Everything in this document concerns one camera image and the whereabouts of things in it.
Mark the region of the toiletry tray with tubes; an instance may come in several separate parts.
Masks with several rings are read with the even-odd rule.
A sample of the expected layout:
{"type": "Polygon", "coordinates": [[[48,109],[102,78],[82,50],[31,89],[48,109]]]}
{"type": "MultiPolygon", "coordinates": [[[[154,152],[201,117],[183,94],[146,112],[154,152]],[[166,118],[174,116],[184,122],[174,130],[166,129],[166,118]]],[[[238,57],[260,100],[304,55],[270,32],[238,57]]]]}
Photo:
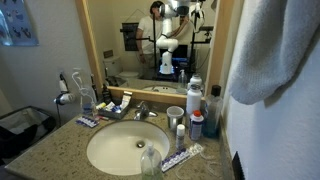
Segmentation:
{"type": "Polygon", "coordinates": [[[116,105],[114,102],[106,104],[104,107],[98,105],[96,109],[100,116],[108,117],[111,119],[122,119],[127,113],[129,108],[129,103],[132,97],[132,92],[125,91],[122,96],[122,101],[119,105],[116,105]]]}

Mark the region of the clear soap pump bottle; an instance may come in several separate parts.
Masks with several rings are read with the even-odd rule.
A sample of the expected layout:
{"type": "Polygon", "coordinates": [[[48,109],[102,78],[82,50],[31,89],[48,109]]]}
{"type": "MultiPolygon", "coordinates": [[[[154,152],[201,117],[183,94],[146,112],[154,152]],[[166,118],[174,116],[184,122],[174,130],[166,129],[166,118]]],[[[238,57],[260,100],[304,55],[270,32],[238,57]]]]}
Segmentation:
{"type": "Polygon", "coordinates": [[[140,167],[142,180],[163,180],[162,156],[152,142],[141,155],[140,167]]]}

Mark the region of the white hanging towel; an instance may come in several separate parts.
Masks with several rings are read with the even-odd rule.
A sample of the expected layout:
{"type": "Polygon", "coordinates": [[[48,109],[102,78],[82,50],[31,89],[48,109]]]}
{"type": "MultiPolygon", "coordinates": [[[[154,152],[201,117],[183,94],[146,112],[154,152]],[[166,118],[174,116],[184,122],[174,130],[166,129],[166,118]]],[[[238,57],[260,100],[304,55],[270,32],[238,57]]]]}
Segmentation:
{"type": "Polygon", "coordinates": [[[230,95],[252,105],[295,74],[320,26],[320,0],[245,0],[230,95]]]}

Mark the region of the blue mouthwash bottle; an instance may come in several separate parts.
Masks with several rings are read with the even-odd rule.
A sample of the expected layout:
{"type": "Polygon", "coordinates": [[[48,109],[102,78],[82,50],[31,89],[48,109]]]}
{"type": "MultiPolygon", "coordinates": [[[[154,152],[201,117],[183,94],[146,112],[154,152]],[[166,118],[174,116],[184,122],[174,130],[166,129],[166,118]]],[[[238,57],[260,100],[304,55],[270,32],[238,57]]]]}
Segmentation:
{"type": "Polygon", "coordinates": [[[203,135],[208,138],[214,138],[218,129],[220,112],[223,105],[223,99],[220,93],[221,86],[213,85],[211,93],[205,97],[203,135]]]}

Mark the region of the black laundry hamper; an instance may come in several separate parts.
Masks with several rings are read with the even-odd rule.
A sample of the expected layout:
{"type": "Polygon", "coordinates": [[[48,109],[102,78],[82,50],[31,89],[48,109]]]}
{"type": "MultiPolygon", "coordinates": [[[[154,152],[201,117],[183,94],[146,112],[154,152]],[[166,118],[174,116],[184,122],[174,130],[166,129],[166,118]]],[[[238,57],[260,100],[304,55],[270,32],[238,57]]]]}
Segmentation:
{"type": "Polygon", "coordinates": [[[0,116],[0,160],[18,156],[56,128],[47,111],[27,106],[0,116]]]}

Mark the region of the long weekly pill organizer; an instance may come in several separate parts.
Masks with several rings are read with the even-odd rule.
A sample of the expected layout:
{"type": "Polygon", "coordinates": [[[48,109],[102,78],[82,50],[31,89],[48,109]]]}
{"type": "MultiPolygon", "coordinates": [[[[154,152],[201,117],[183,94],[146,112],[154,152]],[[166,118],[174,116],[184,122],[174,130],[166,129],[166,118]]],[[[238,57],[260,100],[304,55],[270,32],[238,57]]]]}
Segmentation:
{"type": "Polygon", "coordinates": [[[203,147],[198,143],[191,145],[189,148],[182,148],[162,161],[162,172],[168,171],[174,166],[192,158],[202,151],[203,147]]]}

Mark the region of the small white deodorant stick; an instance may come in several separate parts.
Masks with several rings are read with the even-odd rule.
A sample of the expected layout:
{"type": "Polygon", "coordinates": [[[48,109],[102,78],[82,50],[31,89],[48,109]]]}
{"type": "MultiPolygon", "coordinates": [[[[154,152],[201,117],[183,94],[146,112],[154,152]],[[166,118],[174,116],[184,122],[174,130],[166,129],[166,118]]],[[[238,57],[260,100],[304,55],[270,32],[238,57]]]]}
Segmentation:
{"type": "Polygon", "coordinates": [[[179,124],[176,130],[176,148],[182,149],[184,146],[184,136],[185,136],[185,126],[183,124],[179,124]]]}

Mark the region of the tall white bottle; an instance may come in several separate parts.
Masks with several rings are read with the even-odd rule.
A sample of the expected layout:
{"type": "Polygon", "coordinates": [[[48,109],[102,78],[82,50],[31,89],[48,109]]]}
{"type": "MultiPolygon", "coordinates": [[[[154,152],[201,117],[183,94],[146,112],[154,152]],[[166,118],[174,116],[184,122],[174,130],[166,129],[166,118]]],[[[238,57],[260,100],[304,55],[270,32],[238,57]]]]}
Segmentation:
{"type": "Polygon", "coordinates": [[[201,86],[192,84],[187,92],[186,100],[186,125],[189,125],[190,116],[194,110],[199,110],[201,106],[201,86]]]}

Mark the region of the blue wall picture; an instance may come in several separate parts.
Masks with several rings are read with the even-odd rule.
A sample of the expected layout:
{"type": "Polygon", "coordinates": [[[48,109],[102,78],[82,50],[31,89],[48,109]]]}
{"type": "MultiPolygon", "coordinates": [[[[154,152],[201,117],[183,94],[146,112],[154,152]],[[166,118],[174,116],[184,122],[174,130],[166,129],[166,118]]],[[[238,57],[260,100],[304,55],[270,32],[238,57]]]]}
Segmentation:
{"type": "Polygon", "coordinates": [[[0,43],[4,46],[38,46],[24,0],[0,0],[0,43]]]}

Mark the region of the orange capped spray can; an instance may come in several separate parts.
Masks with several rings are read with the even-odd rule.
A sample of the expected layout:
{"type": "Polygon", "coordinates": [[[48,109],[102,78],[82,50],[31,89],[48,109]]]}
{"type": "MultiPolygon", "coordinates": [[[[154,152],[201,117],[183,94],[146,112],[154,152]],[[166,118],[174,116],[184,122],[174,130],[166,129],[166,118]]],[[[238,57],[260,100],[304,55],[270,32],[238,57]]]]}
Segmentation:
{"type": "Polygon", "coordinates": [[[193,141],[199,140],[202,133],[202,124],[204,118],[200,110],[195,110],[190,116],[189,136],[193,141]]]}

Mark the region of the white oval sink basin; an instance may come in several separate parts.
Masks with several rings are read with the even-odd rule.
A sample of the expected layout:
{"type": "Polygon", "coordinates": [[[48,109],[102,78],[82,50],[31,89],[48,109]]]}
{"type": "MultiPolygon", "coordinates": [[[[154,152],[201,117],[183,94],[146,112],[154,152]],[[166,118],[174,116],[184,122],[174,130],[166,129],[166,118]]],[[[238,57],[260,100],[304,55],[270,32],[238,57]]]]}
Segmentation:
{"type": "Polygon", "coordinates": [[[124,120],[98,130],[87,145],[89,162],[111,175],[129,176],[141,173],[140,158],[152,142],[165,158],[170,149],[166,133],[146,121],[124,120]]]}

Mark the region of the chrome faucet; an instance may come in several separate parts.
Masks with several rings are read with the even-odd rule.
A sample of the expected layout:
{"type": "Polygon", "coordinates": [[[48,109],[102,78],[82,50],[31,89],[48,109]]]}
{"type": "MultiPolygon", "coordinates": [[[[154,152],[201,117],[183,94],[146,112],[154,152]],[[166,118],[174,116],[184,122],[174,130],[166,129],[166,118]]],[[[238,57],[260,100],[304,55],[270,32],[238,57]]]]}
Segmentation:
{"type": "Polygon", "coordinates": [[[145,120],[148,117],[157,117],[158,114],[149,109],[145,101],[141,101],[137,105],[137,110],[135,111],[135,120],[145,120]]]}

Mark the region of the white wall hair dryer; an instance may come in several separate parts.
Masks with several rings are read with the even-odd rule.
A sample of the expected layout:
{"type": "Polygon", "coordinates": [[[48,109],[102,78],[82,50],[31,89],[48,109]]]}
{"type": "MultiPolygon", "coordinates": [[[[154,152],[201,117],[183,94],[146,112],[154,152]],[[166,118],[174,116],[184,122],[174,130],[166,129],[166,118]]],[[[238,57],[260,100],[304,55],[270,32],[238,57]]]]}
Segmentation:
{"type": "Polygon", "coordinates": [[[75,100],[75,96],[68,90],[67,83],[63,74],[60,74],[59,78],[59,87],[61,93],[54,99],[54,103],[57,105],[72,103],[75,100]]]}

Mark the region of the ceramic mug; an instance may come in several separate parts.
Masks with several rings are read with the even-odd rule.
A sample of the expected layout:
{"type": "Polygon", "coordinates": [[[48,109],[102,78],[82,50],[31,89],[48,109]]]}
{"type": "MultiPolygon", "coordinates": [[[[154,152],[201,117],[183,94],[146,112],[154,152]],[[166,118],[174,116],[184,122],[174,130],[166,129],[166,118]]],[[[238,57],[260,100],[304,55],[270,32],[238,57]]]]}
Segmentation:
{"type": "Polygon", "coordinates": [[[179,106],[170,106],[166,110],[168,127],[174,131],[183,121],[184,110],[179,106]]]}

